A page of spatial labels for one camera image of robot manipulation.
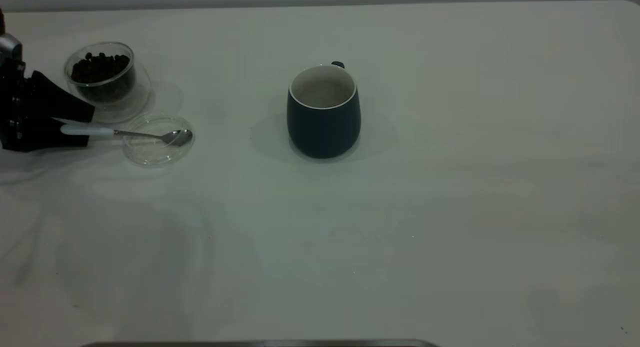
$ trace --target mug rim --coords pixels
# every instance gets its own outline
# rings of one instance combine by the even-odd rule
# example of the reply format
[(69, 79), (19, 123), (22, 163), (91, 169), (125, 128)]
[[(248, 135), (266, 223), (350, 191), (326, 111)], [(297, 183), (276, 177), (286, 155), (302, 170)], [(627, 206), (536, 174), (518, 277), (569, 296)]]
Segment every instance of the mug rim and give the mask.
[[(313, 107), (313, 106), (310, 106), (308, 104), (304, 104), (299, 99), (297, 99), (295, 94), (293, 94), (293, 91), (291, 89), (293, 87), (293, 83), (295, 82), (296, 78), (298, 78), (298, 76), (300, 76), (305, 71), (309, 71), (311, 69), (317, 69), (318, 67), (331, 67), (332, 69), (340, 69), (341, 71), (346, 73), (347, 76), (349, 76), (349, 78), (353, 82), (353, 92), (352, 92), (351, 96), (349, 96), (349, 98), (345, 99), (345, 101), (343, 101), (343, 103), (332, 105), (331, 107), (327, 107), (327, 108)], [(354, 99), (354, 96), (356, 96), (357, 92), (358, 92), (358, 84), (356, 84), (356, 80), (355, 80), (354, 76), (352, 76), (352, 74), (350, 74), (349, 71), (347, 71), (347, 69), (345, 69), (343, 67), (340, 67), (340, 66), (336, 66), (335, 64), (332, 64), (332, 63), (329, 63), (329, 64), (322, 63), (322, 64), (315, 65), (313, 67), (305, 68), (302, 71), (300, 71), (297, 75), (295, 75), (295, 77), (293, 77), (293, 79), (291, 80), (291, 83), (288, 84), (288, 94), (290, 94), (291, 98), (293, 98), (300, 106), (306, 107), (306, 108), (311, 108), (311, 110), (320, 110), (320, 111), (334, 110), (335, 108), (344, 106), (345, 104), (349, 103), (349, 101)]]

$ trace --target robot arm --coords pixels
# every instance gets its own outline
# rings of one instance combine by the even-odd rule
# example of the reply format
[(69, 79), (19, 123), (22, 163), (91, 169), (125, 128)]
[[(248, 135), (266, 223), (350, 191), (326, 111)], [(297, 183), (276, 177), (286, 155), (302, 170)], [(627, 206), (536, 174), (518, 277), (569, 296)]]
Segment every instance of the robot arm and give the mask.
[(51, 82), (41, 72), (25, 78), (23, 46), (5, 30), (0, 9), (0, 142), (5, 150), (27, 153), (51, 147), (86, 147), (86, 135), (60, 132), (67, 119), (91, 122), (94, 106)]

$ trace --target metal edge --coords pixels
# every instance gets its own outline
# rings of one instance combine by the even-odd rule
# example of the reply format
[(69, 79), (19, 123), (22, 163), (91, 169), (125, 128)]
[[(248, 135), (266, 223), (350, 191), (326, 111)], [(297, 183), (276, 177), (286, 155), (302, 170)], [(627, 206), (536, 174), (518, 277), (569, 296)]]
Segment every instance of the metal edge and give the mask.
[(215, 342), (95, 342), (83, 347), (438, 347), (419, 339), (230, 340)]

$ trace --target glass bowl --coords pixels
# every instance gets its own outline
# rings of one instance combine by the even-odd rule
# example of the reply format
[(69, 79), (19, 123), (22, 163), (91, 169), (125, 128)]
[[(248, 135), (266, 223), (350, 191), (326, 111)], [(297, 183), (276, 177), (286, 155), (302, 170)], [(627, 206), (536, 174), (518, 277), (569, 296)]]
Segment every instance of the glass bowl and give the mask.
[(162, 136), (183, 129), (190, 130), (193, 133), (193, 138), (181, 145), (176, 145), (173, 142), (165, 143), (162, 140), (148, 137), (125, 136), (123, 138), (124, 154), (137, 165), (157, 167), (176, 162), (184, 157), (194, 145), (196, 139), (194, 128), (182, 117), (162, 112), (143, 114), (133, 119), (126, 127), (126, 131)]
[[(117, 75), (94, 83), (80, 83), (71, 78), (74, 65), (85, 59), (87, 53), (99, 56), (129, 58), (126, 68)], [(129, 46), (120, 42), (99, 42), (83, 47), (69, 56), (64, 63), (64, 78), (69, 92), (95, 107), (93, 121), (101, 124), (116, 124), (137, 115), (144, 108), (151, 83), (149, 76)]]

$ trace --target coffee beans in bowl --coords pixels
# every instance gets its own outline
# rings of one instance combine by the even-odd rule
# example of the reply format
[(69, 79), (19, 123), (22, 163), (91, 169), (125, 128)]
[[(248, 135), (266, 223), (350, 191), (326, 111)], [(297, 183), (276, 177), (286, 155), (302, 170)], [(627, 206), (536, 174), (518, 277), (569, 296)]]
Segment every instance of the coffee beans in bowl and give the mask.
[(151, 83), (133, 51), (120, 42), (100, 42), (75, 51), (64, 64), (69, 92), (95, 106), (94, 122), (131, 119), (147, 103)]

